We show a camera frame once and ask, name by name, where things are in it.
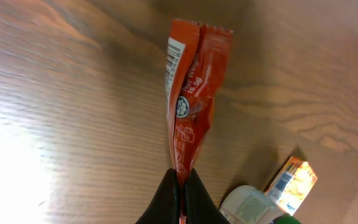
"halal logo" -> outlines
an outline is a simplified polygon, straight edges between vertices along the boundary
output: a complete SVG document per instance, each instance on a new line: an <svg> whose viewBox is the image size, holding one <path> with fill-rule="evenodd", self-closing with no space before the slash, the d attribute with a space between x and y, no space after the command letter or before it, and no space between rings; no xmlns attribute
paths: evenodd
<svg viewBox="0 0 358 224"><path fill-rule="evenodd" d="M177 118L186 118L190 113L190 105L184 96L179 96L177 103Z"/></svg>

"barcode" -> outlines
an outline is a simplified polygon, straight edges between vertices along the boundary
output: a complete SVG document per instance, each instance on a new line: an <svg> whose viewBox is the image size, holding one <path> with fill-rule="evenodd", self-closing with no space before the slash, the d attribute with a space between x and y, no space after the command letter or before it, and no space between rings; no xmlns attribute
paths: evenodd
<svg viewBox="0 0 358 224"><path fill-rule="evenodd" d="M287 186L287 184L289 183L289 181L292 180L292 175L288 172L284 172L280 179L277 181L277 183L274 185L274 187L283 192L285 190L285 187Z"/></svg>
<svg viewBox="0 0 358 224"><path fill-rule="evenodd" d="M169 110L169 97L177 68L186 45L173 39L168 39L167 66L165 67L165 94L167 96L167 112Z"/></svg>

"plastic wrapper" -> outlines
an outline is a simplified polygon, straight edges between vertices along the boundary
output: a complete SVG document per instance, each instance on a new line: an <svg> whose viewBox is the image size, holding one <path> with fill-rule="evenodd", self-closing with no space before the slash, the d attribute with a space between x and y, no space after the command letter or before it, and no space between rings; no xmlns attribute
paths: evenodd
<svg viewBox="0 0 358 224"><path fill-rule="evenodd" d="M165 74L172 164L183 186L211 126L214 95L224 79L232 31L174 20Z"/></svg>

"wood grain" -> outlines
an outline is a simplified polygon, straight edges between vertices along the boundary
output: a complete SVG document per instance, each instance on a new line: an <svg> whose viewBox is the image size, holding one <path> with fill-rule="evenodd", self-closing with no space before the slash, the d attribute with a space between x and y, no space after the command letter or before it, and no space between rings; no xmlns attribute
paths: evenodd
<svg viewBox="0 0 358 224"><path fill-rule="evenodd" d="M296 213L340 223L358 189L358 1L0 0L0 223L134 223L170 167L170 19L234 29L196 168L219 204L293 151Z"/></svg>

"white bottle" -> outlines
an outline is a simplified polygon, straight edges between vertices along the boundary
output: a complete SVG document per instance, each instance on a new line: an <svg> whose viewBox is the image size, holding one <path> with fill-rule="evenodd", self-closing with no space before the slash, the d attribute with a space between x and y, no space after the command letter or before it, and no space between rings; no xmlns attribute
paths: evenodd
<svg viewBox="0 0 358 224"><path fill-rule="evenodd" d="M294 219L288 217L286 212L261 191L249 185L240 186L230 192L220 211L231 224L269 224L282 218Z"/></svg>

